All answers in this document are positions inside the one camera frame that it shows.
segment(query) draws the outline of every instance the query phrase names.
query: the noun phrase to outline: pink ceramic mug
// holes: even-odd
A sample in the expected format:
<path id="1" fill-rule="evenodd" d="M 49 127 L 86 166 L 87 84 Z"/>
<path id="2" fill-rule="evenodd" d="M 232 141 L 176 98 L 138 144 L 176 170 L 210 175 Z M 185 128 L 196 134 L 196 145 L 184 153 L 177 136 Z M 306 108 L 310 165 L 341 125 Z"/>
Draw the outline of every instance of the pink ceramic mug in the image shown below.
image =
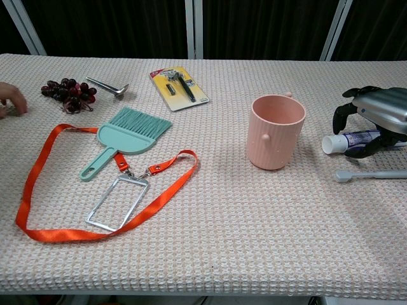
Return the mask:
<path id="1" fill-rule="evenodd" d="M 257 167 L 276 170 L 288 163 L 305 119 L 305 108 L 286 95 L 265 95 L 253 104 L 247 156 Z"/>

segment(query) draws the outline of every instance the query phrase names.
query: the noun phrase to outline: white textured tablecloth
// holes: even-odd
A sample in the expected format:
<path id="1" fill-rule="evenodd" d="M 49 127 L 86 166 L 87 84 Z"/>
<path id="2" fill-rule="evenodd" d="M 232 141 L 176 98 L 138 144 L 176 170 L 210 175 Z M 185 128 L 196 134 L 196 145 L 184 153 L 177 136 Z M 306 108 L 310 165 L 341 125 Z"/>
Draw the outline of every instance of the white textured tablecloth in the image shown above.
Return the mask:
<path id="1" fill-rule="evenodd" d="M 170 112 L 149 72 L 182 65 L 211 102 Z M 405 180 L 338 184 L 337 169 L 396 170 L 407 150 L 351 160 L 326 156 L 341 94 L 365 85 L 407 87 L 407 62 L 139 60 L 0 56 L 0 80 L 17 85 L 29 112 L 0 120 L 0 291 L 128 290 L 236 292 L 407 298 Z M 94 112 L 68 115 L 41 86 L 86 76 L 130 83 L 117 101 L 99 90 Z M 292 91 L 308 111 L 290 164 L 267 172 L 245 155 L 251 102 Z M 149 151 L 127 157 L 134 172 L 193 149 L 200 168 L 154 217 L 131 232 L 91 243 L 44 244 L 14 223 L 22 188 L 49 132 L 59 123 L 100 126 L 123 106 L 169 119 L 173 127 Z M 347 131 L 373 126 L 358 115 Z M 117 176 L 112 161 L 90 182 L 79 171 L 100 151 L 95 135 L 64 132 L 32 197 L 29 228 L 80 228 Z M 150 177 L 145 207 L 192 164 Z M 98 214 L 117 224 L 139 190 L 120 189 Z"/>

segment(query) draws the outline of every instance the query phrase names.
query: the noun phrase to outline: finger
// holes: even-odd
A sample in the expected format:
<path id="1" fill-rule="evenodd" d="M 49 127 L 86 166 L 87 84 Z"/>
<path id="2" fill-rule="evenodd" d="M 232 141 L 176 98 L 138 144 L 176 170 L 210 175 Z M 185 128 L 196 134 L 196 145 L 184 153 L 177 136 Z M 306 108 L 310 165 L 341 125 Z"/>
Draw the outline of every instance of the finger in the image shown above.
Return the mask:
<path id="1" fill-rule="evenodd" d="M 6 109 L 0 109 L 0 119 L 5 118 L 7 115 Z"/>
<path id="2" fill-rule="evenodd" d="M 20 114 L 27 112 L 27 101 L 17 87 L 0 83 L 0 98 L 2 100 L 10 99 Z"/>

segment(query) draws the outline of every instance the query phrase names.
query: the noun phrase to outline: lanyard strap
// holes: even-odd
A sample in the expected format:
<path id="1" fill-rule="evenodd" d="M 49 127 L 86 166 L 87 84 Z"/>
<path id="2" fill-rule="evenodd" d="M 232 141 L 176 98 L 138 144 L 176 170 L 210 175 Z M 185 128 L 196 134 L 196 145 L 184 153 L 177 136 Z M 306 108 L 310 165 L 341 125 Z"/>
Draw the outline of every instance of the lanyard strap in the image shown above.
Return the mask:
<path id="1" fill-rule="evenodd" d="M 150 166 L 149 171 L 152 175 L 154 175 L 170 167 L 180 154 L 190 154 L 195 158 L 194 165 L 184 175 L 179 177 L 178 180 L 176 180 L 168 189 L 166 189 L 161 195 L 159 195 L 159 197 L 153 200 L 153 202 L 151 202 L 143 211 L 138 213 L 131 221 L 126 223 L 122 228 L 115 232 L 104 234 L 77 229 L 27 229 L 27 219 L 30 214 L 31 196 L 35 182 L 45 165 L 45 162 L 51 152 L 52 145 L 58 134 L 68 128 L 90 133 L 96 133 L 97 131 L 97 128 L 77 128 L 69 124 L 59 124 L 52 130 L 51 134 L 45 141 L 43 149 L 41 150 L 41 153 L 39 154 L 38 159 L 32 167 L 30 174 L 27 177 L 27 181 L 25 182 L 20 208 L 18 209 L 17 217 L 15 219 L 15 222 L 20 227 L 20 229 L 33 240 L 42 241 L 44 243 L 99 240 L 134 229 L 135 227 L 139 226 L 144 221 L 152 217 L 162 207 L 164 207 L 164 205 L 173 197 L 173 195 L 175 195 L 176 192 L 178 192 L 180 188 L 182 188 L 185 182 L 191 177 L 192 173 L 195 171 L 198 165 L 198 156 L 192 150 L 185 149 L 180 151 L 175 157 L 166 162 Z M 128 169 L 128 165 L 124 160 L 122 154 L 118 153 L 114 158 L 120 170 Z"/>

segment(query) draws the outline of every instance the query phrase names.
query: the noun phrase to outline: black curtain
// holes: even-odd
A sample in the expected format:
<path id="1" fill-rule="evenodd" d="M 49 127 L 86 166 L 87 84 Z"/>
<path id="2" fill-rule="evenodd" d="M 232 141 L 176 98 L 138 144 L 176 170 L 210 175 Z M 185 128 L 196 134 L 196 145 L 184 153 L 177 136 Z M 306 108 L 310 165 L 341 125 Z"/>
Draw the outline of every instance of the black curtain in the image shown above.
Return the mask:
<path id="1" fill-rule="evenodd" d="M 14 22 L 8 14 L 8 11 L 2 1 L 0 1 L 0 29 L 2 35 L 0 42 L 0 54 L 29 54 L 20 33 L 15 27 Z"/>
<path id="2" fill-rule="evenodd" d="M 338 0 L 203 0 L 205 58 L 319 60 Z"/>
<path id="3" fill-rule="evenodd" d="M 23 0 L 48 55 L 187 58 L 184 0 Z"/>
<path id="4" fill-rule="evenodd" d="M 407 1 L 354 0 L 332 60 L 407 60 Z"/>

